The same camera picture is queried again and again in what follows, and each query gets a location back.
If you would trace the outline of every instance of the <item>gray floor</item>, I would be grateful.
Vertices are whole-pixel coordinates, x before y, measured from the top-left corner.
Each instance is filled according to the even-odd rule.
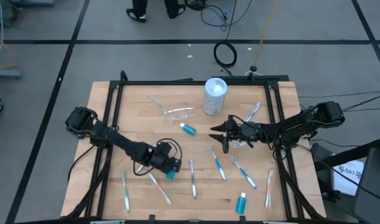
[[[359,0],[375,35],[380,39],[380,0]],[[232,13],[233,1],[210,0]],[[24,8],[17,28],[5,30],[5,39],[69,40],[83,0],[59,0],[54,7]],[[220,28],[202,23],[199,12],[187,10],[168,19],[162,0],[150,1],[148,22],[135,23],[125,15],[131,1],[91,0],[78,39],[222,39]],[[235,18],[247,1],[239,1]],[[273,1],[254,0],[249,12],[230,33],[230,39],[259,39]],[[206,19],[220,22],[211,12]],[[351,1],[280,0],[267,39],[367,40]],[[0,223],[4,223],[39,130],[67,45],[10,45],[22,58],[22,80],[0,80]],[[68,169],[77,141],[64,129],[75,106],[86,105],[91,84],[116,80],[124,69],[130,80],[206,80],[224,75],[212,56],[213,44],[76,45],[58,95],[17,222],[58,218],[66,191]],[[239,58],[231,69],[243,75],[255,60],[258,45],[235,45]],[[223,61],[231,53],[218,50]],[[0,66],[14,61],[3,50]],[[380,63],[371,45],[264,45],[259,61],[264,75],[286,74],[295,81],[299,96],[321,96],[380,90]],[[335,100],[342,107],[376,95],[306,99],[304,106]],[[380,99],[360,108],[380,107]],[[380,111],[346,114],[344,125],[321,130],[319,138],[337,144],[364,144],[380,138]],[[346,149],[322,144],[333,152]],[[327,206],[330,217],[348,220]]]

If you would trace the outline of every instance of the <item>wooden tabletop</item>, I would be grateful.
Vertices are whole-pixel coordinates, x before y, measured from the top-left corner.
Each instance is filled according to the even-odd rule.
[[[88,107],[95,110],[102,119],[108,93],[108,82],[94,82]],[[293,82],[280,82],[280,95],[285,117],[293,116],[300,111],[297,92]],[[162,104],[189,102],[195,105],[197,116],[182,120],[197,130],[196,136],[186,134],[179,122],[166,121],[161,117],[158,105],[150,101],[149,95],[154,95]],[[168,205],[148,175],[137,177],[133,174],[132,160],[124,150],[114,147],[108,188],[103,211],[103,219],[146,220],[150,214],[158,220],[238,220],[235,212],[237,198],[241,192],[247,194],[245,216],[247,220],[285,220],[283,197],[278,176],[277,164],[272,157],[272,151],[266,144],[255,143],[254,148],[248,146],[235,149],[230,143],[229,154],[236,157],[239,164],[258,186],[253,189],[245,180],[239,168],[231,162],[229,154],[223,154],[222,146],[208,134],[214,133],[209,128],[222,124],[228,114],[236,114],[245,118],[260,102],[260,108],[252,121],[270,123],[265,90],[262,86],[228,86],[228,92],[222,112],[209,116],[202,110],[204,87],[189,86],[124,86],[120,107],[118,125],[119,133],[132,141],[144,141],[154,145],[162,138],[175,139],[183,149],[183,163],[174,180],[169,180],[158,171],[152,171],[159,184],[171,199]],[[112,120],[115,102],[113,101],[109,121]],[[299,144],[307,146],[307,140]],[[214,146],[215,153],[227,177],[224,182],[217,170],[209,147]],[[75,157],[81,155],[90,147],[89,140],[79,141]],[[315,209],[325,216],[315,169],[310,152],[302,148],[292,149],[298,184],[308,201]],[[194,161],[197,199],[192,197],[191,174],[189,160]],[[65,196],[62,215],[73,210],[89,188],[92,175],[95,150],[83,158],[73,169],[67,194]],[[265,209],[267,177],[269,169],[274,169],[272,188],[272,209]],[[125,213],[121,173],[126,174],[126,184],[130,199],[131,212]],[[292,191],[289,189],[293,216],[295,203]],[[99,193],[95,194],[94,205],[97,204]]]

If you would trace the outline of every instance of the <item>sneaker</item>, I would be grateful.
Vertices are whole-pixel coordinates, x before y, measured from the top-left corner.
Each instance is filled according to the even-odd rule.
[[[178,9],[177,13],[174,13],[174,14],[169,14],[168,13],[168,16],[169,16],[170,19],[174,19],[178,15],[182,14],[185,10],[186,10],[186,6],[184,4],[181,4],[181,5],[179,5],[179,9]]]
[[[133,9],[127,9],[127,10],[126,10],[126,14],[127,14],[131,19],[133,19],[133,20],[136,20],[136,21],[138,21],[138,22],[142,22],[142,23],[146,22],[146,15],[143,15],[143,16],[140,16],[140,17],[137,17],[137,16],[135,15],[135,13],[133,12]]]

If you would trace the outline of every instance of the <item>white canister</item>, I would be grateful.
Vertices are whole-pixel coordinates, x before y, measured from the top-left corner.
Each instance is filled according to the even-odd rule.
[[[204,111],[209,115],[221,112],[227,93],[227,84],[220,78],[211,78],[205,83]]]

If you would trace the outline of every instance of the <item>black floor line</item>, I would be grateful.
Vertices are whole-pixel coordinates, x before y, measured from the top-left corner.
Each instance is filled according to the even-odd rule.
[[[374,38],[373,32],[370,29],[369,24],[367,23],[367,20],[362,12],[362,9],[360,8],[360,5],[357,0],[352,0],[352,4],[358,13],[359,19],[363,25],[364,30],[367,33],[367,36],[369,37],[369,40],[372,42],[373,49],[377,55],[378,61],[380,63],[380,48],[378,46],[378,43],[376,42],[376,38]]]
[[[65,71],[67,70],[68,64],[70,62],[70,58],[72,55],[72,50],[74,49],[75,41],[77,40],[78,35],[79,35],[79,30],[81,28],[83,18],[85,17],[85,14],[86,14],[86,11],[87,11],[87,8],[89,5],[89,1],[90,0],[85,0],[85,2],[83,3],[83,6],[82,6],[82,10],[80,11],[79,18],[77,21],[77,25],[75,26],[74,32],[72,34],[72,37],[71,37],[71,40],[70,40],[70,43],[69,43],[69,46],[67,49],[67,52],[65,53],[65,57],[64,57],[63,62],[61,64],[61,68],[60,68],[59,74],[57,76],[57,79],[55,81],[49,102],[47,104],[45,115],[44,115],[42,122],[40,124],[40,128],[39,128],[39,131],[37,133],[34,146],[32,147],[32,151],[31,151],[31,154],[30,154],[29,159],[27,161],[26,168],[25,168],[24,173],[22,175],[22,178],[21,178],[20,184],[18,186],[16,195],[14,196],[14,200],[13,200],[13,203],[11,205],[9,214],[6,218],[7,224],[14,223],[16,220],[17,213],[20,209],[20,205],[21,205],[22,199],[24,197],[29,179],[31,177],[32,170],[34,169],[34,166],[35,166],[35,162],[36,162],[36,158],[38,156],[39,150],[40,150],[40,146],[41,146],[43,138],[45,136],[47,125],[49,124],[50,117],[52,116],[55,101],[57,99],[57,95],[59,94],[60,87],[61,87],[62,81],[64,79]]]
[[[77,40],[75,44],[216,44],[221,39],[166,39],[166,40]],[[70,44],[71,40],[5,40],[5,44]],[[228,40],[230,44],[259,44],[260,40]],[[366,45],[380,44],[380,40],[264,40],[264,44],[288,45]]]

